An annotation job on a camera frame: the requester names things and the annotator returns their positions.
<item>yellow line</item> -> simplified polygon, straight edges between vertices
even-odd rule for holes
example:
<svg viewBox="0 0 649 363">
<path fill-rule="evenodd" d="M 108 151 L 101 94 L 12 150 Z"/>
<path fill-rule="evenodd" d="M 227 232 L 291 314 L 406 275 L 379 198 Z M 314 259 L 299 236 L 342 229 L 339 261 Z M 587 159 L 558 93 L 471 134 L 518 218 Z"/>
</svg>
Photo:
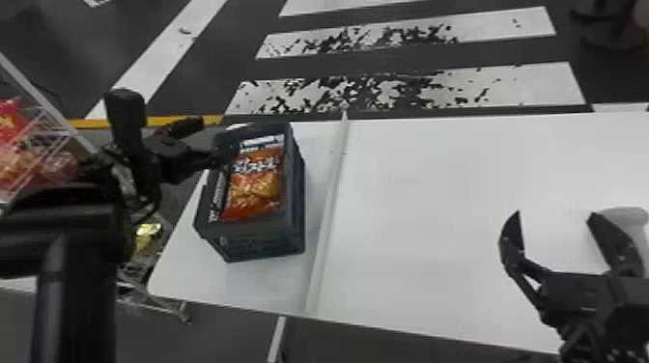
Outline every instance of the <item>yellow line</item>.
<svg viewBox="0 0 649 363">
<path fill-rule="evenodd" d="M 174 121 L 180 120 L 187 116 L 178 115 L 178 116 L 151 116 L 147 118 L 147 126 L 162 126 Z M 221 115 L 203 115 L 203 121 L 205 125 L 218 125 L 221 123 L 223 116 Z M 109 128 L 110 124 L 106 120 L 90 120 L 90 119 L 74 119 L 70 120 L 70 123 L 76 128 Z"/>
</svg>

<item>black plastic crate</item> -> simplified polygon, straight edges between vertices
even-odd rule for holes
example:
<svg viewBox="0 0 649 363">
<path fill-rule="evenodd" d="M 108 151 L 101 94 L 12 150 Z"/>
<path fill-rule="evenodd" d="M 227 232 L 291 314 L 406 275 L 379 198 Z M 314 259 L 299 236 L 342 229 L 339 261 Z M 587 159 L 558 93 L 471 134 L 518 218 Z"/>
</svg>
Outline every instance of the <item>black plastic crate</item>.
<svg viewBox="0 0 649 363">
<path fill-rule="evenodd" d="M 240 142 L 269 135 L 284 134 L 282 189 L 279 210 L 237 221 L 218 220 L 218 198 L 227 195 L 232 166 L 211 170 L 194 219 L 194 228 L 226 262 L 240 262 L 304 252 L 304 160 L 289 124 L 247 126 L 219 134 L 222 143 Z"/>
</svg>

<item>white painted stripe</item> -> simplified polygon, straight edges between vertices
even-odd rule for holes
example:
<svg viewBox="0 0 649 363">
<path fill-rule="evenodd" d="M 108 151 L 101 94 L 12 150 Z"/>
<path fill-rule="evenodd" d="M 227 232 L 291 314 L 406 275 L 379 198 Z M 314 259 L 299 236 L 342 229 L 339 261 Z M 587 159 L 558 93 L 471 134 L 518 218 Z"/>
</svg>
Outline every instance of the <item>white painted stripe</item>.
<svg viewBox="0 0 649 363">
<path fill-rule="evenodd" d="M 83 2 L 88 4 L 88 6 L 91 8 L 95 8 L 99 5 L 107 4 L 111 2 L 111 0 L 83 0 Z"/>
<path fill-rule="evenodd" d="M 585 104 L 567 62 L 241 82 L 228 115 Z"/>
<path fill-rule="evenodd" d="M 286 328 L 286 317 L 277 317 L 275 330 L 272 333 L 272 340 L 270 341 L 270 349 L 266 358 L 267 363 L 275 363 L 278 361 L 280 350 L 282 348 L 282 341 L 284 340 L 284 329 Z"/>
<path fill-rule="evenodd" d="M 127 87 L 149 101 L 226 0 L 191 0 L 112 88 Z M 103 102 L 86 119 L 105 119 Z"/>
<path fill-rule="evenodd" d="M 271 34 L 257 58 L 278 58 L 399 47 L 487 42 L 556 35 L 545 7 L 454 14 Z"/>
<path fill-rule="evenodd" d="M 647 112 L 649 102 L 637 103 L 593 103 L 595 112 Z"/>
<path fill-rule="evenodd" d="M 284 5 L 279 16 L 334 12 L 337 10 L 411 3 L 414 1 L 422 0 L 289 0 Z"/>
</svg>

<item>white tabletop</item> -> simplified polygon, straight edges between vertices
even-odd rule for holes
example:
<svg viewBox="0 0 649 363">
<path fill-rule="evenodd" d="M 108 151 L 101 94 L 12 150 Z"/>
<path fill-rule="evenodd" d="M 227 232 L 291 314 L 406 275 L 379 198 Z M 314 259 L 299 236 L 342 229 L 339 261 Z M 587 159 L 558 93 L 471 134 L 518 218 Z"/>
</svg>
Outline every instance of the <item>white tabletop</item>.
<svg viewBox="0 0 649 363">
<path fill-rule="evenodd" d="M 585 221 L 649 209 L 648 137 L 644 113 L 353 122 L 313 316 L 556 352 L 500 229 L 521 209 L 531 260 L 603 272 Z"/>
</svg>

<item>red product package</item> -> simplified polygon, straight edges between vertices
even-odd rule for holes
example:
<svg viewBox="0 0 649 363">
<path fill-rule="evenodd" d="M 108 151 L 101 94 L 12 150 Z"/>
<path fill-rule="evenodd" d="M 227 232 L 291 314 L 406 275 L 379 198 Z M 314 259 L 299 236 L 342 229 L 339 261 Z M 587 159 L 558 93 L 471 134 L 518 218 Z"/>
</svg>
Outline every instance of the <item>red product package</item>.
<svg viewBox="0 0 649 363">
<path fill-rule="evenodd" d="M 282 147 L 242 152 L 233 165 L 220 219 L 240 220 L 279 210 L 283 157 Z"/>
<path fill-rule="evenodd" d="M 29 122 L 18 114 L 19 100 L 0 100 L 0 146 L 9 143 Z"/>
</svg>

